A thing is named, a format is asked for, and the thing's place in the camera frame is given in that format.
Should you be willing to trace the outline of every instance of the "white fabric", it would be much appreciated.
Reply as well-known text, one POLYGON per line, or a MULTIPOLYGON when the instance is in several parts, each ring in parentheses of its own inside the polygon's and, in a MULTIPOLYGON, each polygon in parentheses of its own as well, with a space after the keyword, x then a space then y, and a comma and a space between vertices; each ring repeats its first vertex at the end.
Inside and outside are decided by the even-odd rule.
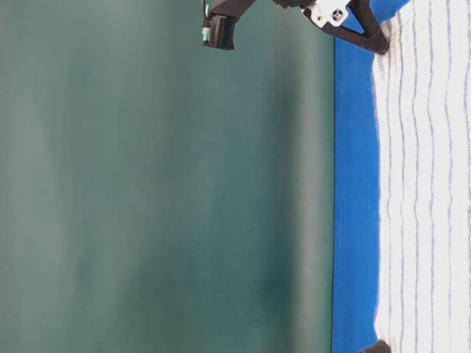
POLYGON ((373 62, 375 330, 393 352, 471 352, 469 27, 466 0, 411 1, 383 24, 391 49, 373 62))

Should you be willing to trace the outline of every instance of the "white bracket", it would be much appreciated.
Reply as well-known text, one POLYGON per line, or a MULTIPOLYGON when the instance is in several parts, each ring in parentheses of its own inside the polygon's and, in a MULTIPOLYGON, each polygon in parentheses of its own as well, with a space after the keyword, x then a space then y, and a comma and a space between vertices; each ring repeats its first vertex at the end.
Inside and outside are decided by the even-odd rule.
POLYGON ((322 28, 327 22, 334 27, 341 26, 348 18, 347 5, 351 0, 316 0, 311 5, 302 9, 311 11, 311 21, 322 28))

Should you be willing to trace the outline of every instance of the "robotic arm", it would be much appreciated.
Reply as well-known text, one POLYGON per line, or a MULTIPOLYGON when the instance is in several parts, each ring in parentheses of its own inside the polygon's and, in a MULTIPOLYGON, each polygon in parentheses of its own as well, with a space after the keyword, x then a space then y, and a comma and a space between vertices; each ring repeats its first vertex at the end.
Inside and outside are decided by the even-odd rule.
MULTIPOLYGON (((214 0, 203 6, 203 45, 233 50, 236 23, 255 0, 214 0)), ((300 7, 302 14, 323 32, 346 40, 361 48, 384 54, 389 42, 376 21, 369 0, 274 0, 283 8, 300 7), (349 11, 357 18, 364 32, 358 33, 342 26, 349 11)))

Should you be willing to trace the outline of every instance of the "teal-green backdrop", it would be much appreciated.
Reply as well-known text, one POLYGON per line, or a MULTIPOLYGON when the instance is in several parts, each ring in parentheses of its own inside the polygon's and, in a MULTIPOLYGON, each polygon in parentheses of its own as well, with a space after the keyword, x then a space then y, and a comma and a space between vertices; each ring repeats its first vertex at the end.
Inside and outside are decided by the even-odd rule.
POLYGON ((260 0, 0 0, 0 351, 330 349, 333 41, 260 0))

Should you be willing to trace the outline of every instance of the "blue strip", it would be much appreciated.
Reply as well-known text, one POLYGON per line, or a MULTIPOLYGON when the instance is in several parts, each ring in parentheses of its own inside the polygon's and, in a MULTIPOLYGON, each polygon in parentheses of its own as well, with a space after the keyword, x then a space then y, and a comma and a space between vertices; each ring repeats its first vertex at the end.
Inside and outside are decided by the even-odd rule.
MULTIPOLYGON (((371 0, 371 5, 384 21, 406 2, 371 0)), ((360 30, 353 16, 346 25, 360 30)), ((376 341, 379 154, 372 60, 369 52, 336 40, 334 353, 359 352, 376 341)))

